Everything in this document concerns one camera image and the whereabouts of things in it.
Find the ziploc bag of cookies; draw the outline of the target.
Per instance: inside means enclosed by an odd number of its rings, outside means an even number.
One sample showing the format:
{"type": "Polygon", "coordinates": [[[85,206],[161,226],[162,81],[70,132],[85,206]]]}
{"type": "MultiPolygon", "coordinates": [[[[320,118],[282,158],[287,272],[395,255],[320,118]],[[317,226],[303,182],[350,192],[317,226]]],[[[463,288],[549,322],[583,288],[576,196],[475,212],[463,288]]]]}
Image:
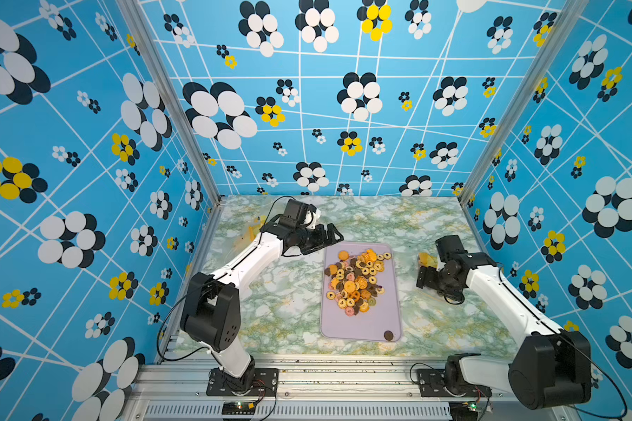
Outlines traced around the ziploc bag of cookies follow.
{"type": "Polygon", "coordinates": [[[242,223],[241,236],[235,240],[235,249],[241,251],[249,246],[260,234],[260,229],[265,224],[270,207],[264,206],[254,209],[250,216],[242,223]]]}

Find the poured cookies pile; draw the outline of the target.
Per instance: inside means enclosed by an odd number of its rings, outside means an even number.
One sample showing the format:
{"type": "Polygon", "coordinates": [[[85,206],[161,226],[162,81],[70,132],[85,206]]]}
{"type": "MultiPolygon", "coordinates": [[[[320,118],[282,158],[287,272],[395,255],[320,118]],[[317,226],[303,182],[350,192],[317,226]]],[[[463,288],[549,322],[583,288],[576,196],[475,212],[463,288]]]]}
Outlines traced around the poured cookies pile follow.
{"type": "Polygon", "coordinates": [[[365,314],[379,305],[381,296],[391,292],[391,266],[393,254],[389,251],[338,251],[335,261],[324,268],[324,298],[347,317],[365,314]]]}

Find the ziploc cookie bag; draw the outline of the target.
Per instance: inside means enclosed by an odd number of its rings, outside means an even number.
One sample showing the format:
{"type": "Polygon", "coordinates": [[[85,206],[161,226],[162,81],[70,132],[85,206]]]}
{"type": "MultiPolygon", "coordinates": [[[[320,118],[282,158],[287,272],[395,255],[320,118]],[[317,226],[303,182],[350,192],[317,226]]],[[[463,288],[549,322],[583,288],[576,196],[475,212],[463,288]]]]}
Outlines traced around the ziploc cookie bag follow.
{"type": "Polygon", "coordinates": [[[437,269],[438,268],[438,264],[439,264],[439,260],[429,254],[429,253],[425,253],[425,252],[420,252],[418,255],[418,261],[419,261],[419,265],[423,268],[434,268],[437,269]]]}

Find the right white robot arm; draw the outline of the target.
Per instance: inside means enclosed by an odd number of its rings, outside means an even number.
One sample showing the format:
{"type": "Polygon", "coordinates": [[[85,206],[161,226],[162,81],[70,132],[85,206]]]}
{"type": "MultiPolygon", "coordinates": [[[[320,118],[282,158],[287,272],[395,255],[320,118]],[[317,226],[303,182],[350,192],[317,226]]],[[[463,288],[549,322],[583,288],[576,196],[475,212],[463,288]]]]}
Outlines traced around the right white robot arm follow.
{"type": "Polygon", "coordinates": [[[546,317],[518,291],[487,254],[451,254],[442,268],[421,266],[420,289],[451,303],[475,293],[507,328],[517,350],[511,361],[482,354],[447,359],[444,382],[454,395],[474,387],[513,394],[530,410],[587,403],[592,397],[591,346],[546,317]]]}

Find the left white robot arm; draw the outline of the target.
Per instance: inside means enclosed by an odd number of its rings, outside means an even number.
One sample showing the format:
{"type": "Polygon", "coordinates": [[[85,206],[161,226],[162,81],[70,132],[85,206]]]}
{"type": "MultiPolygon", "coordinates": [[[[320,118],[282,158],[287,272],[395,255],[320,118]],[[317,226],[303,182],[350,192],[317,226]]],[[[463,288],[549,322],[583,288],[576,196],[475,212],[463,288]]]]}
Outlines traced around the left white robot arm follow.
{"type": "Polygon", "coordinates": [[[344,236],[335,225],[321,224],[320,216],[314,205],[289,196],[284,211],[268,217],[256,238],[229,263],[211,274],[191,277],[180,328],[210,352],[219,365],[215,374],[236,393],[248,392],[256,384],[255,359],[238,339],[242,286],[292,248],[301,257],[342,242],[344,236]]]}

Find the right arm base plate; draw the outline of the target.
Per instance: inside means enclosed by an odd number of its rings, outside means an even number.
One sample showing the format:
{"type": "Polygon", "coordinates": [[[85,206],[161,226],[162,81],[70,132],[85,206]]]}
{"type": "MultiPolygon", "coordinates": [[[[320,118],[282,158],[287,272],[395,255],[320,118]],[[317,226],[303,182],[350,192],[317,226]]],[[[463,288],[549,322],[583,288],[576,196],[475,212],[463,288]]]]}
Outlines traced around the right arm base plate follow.
{"type": "Polygon", "coordinates": [[[478,400],[491,397],[492,390],[483,386],[466,386],[459,391],[447,388],[442,369],[418,368],[412,371],[412,380],[417,385],[421,397],[465,398],[478,400]]]}

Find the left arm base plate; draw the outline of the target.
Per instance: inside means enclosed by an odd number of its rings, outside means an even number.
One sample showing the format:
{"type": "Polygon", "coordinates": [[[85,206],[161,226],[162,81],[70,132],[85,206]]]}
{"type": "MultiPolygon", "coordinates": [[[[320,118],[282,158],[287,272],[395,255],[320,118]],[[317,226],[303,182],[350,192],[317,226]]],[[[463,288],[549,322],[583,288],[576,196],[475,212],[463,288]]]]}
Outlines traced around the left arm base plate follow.
{"type": "Polygon", "coordinates": [[[279,370],[275,368],[251,368],[242,377],[236,378],[214,368],[209,373],[207,396],[275,396],[279,379],[279,370]]]}

